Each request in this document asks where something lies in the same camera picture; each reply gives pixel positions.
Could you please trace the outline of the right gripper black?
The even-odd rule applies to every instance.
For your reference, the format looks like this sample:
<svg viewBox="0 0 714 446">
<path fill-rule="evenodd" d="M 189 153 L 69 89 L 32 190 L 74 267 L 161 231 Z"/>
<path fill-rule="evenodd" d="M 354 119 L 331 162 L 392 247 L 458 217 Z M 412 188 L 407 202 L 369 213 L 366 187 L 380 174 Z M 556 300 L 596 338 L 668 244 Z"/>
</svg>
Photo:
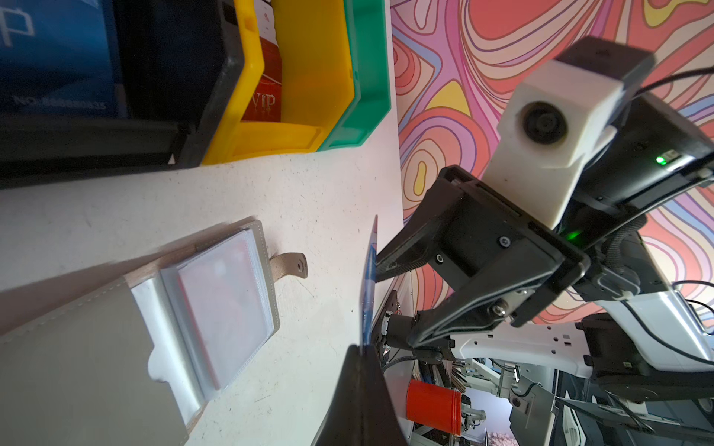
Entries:
<svg viewBox="0 0 714 446">
<path fill-rule="evenodd" d="M 588 255 L 461 167 L 445 167 L 411 219 L 377 254 L 377 282 L 425 266 L 453 289 L 413 317 L 392 315 L 386 343 L 401 349 L 454 347 L 453 335 L 521 327 L 585 276 Z"/>
</svg>

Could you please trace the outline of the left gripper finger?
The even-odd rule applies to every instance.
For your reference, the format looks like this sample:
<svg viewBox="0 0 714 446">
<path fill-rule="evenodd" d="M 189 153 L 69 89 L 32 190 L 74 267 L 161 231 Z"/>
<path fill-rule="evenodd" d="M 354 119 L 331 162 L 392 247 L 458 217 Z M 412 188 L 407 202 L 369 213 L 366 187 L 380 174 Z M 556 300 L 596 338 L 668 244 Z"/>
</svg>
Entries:
<svg viewBox="0 0 714 446">
<path fill-rule="evenodd" d="M 348 347 L 340 378 L 314 445 L 405 445 L 373 346 Z"/>
</svg>

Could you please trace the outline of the blue credit card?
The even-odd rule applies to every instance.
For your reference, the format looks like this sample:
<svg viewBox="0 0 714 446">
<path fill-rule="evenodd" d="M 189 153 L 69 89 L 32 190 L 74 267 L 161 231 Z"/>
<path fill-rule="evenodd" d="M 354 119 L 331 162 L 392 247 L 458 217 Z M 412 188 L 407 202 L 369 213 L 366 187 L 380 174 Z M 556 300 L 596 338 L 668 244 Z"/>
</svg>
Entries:
<svg viewBox="0 0 714 446">
<path fill-rule="evenodd" d="M 375 216 L 371 228 L 366 262 L 364 262 L 364 276 L 360 293 L 361 317 L 360 317 L 360 346 L 365 347 L 370 343 L 371 327 L 373 321 L 375 286 L 377 278 L 377 229 L 379 228 L 379 217 Z"/>
</svg>

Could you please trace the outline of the grey card holder wallet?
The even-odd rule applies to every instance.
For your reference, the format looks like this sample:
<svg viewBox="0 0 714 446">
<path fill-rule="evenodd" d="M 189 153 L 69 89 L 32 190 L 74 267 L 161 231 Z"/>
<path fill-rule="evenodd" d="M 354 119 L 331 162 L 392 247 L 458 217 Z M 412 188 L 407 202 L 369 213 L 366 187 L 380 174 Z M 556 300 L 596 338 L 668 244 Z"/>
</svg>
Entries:
<svg viewBox="0 0 714 446">
<path fill-rule="evenodd" d="M 184 444 L 279 330 L 287 275 L 307 277 L 305 256 L 270 256 L 244 220 L 3 334 L 1 442 Z"/>
</svg>

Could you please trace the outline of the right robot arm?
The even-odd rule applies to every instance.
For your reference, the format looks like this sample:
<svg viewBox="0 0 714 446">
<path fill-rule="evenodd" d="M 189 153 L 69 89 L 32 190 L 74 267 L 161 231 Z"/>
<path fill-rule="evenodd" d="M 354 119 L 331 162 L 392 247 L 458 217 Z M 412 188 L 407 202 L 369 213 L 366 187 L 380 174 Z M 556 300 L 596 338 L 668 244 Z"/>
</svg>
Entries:
<svg viewBox="0 0 714 446">
<path fill-rule="evenodd" d="M 571 288 L 602 308 L 576 324 L 587 346 L 574 358 L 576 374 L 636 403 L 711 397 L 707 332 L 639 231 L 650 211 L 712 182 L 713 144 L 651 93 L 626 114 L 621 134 L 587 169 L 553 228 L 463 168 L 442 169 L 377 255 L 377 279 L 431 265 L 453 294 L 414 317 L 392 317 L 389 344 L 482 356 L 486 344 L 477 334 L 504 326 L 524 341 L 537 314 Z"/>
</svg>

